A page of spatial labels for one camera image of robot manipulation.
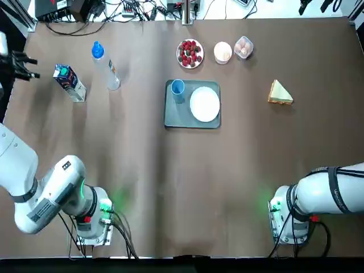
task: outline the plate of strawberries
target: plate of strawberries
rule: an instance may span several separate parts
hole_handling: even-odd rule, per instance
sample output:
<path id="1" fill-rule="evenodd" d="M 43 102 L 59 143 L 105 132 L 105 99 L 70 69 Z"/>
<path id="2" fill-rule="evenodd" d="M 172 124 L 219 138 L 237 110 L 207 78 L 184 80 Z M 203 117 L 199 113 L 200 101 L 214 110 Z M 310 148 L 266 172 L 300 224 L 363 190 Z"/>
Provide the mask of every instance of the plate of strawberries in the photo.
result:
<path id="1" fill-rule="evenodd" d="M 202 63 L 204 49 L 198 41 L 186 39 L 178 45 L 176 56 L 180 65 L 184 68 L 193 69 Z"/>

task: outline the white bowl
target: white bowl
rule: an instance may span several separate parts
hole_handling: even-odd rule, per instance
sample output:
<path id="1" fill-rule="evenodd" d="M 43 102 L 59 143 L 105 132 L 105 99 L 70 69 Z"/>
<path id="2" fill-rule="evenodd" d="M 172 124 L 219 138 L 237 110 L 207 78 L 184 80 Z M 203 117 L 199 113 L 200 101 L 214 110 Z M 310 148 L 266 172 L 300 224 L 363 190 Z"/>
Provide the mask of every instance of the white bowl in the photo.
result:
<path id="1" fill-rule="evenodd" d="M 226 64 L 230 60 L 233 50 L 228 43 L 219 42 L 214 47 L 215 61 L 218 64 Z"/>

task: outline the plastic container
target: plastic container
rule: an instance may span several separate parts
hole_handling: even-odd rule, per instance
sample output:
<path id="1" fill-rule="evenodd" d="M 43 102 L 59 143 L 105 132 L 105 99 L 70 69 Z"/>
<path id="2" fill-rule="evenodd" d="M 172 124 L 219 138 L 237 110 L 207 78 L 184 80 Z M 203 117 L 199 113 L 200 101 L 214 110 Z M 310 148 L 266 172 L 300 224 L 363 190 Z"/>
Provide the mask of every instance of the plastic container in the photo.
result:
<path id="1" fill-rule="evenodd" d="M 92 57 L 98 71 L 107 81 L 107 88 L 110 90 L 118 89 L 120 87 L 120 77 L 110 57 L 98 41 L 93 44 Z"/>
<path id="2" fill-rule="evenodd" d="M 245 36 L 241 37 L 234 46 L 234 53 L 242 59 L 248 58 L 253 52 L 253 43 Z"/>
<path id="3" fill-rule="evenodd" d="M 218 64 L 226 64 L 230 60 L 233 50 L 228 43 L 219 42 L 214 47 L 215 61 Z"/>

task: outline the gray tray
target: gray tray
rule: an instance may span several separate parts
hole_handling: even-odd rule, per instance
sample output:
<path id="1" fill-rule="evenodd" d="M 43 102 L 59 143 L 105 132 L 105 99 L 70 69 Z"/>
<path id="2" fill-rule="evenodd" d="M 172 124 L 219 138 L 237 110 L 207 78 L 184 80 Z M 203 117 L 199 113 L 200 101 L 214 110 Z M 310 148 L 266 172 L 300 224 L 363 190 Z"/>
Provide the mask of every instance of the gray tray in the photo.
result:
<path id="1" fill-rule="evenodd" d="M 166 95 L 164 96 L 164 125 L 166 127 L 185 127 L 185 128 L 205 128 L 215 129 L 220 127 L 221 123 L 221 107 L 220 112 L 213 121 L 201 122 L 197 120 L 191 113 L 189 108 L 189 99 L 193 91 L 201 86 L 210 87 L 216 92 L 220 100 L 220 86 L 214 81 L 193 81 L 184 80 L 184 103 L 177 104 L 172 95 L 171 84 L 173 80 L 166 82 Z"/>

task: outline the clear plastic box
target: clear plastic box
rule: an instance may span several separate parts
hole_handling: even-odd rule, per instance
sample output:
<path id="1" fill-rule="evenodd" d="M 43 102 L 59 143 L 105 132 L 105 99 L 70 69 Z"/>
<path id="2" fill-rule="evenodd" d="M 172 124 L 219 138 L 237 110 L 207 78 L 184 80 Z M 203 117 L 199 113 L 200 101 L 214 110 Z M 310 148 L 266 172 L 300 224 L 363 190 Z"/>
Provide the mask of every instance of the clear plastic box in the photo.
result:
<path id="1" fill-rule="evenodd" d="M 234 46 L 234 53 L 242 59 L 248 58 L 253 52 L 253 43 L 245 36 L 242 36 Z"/>

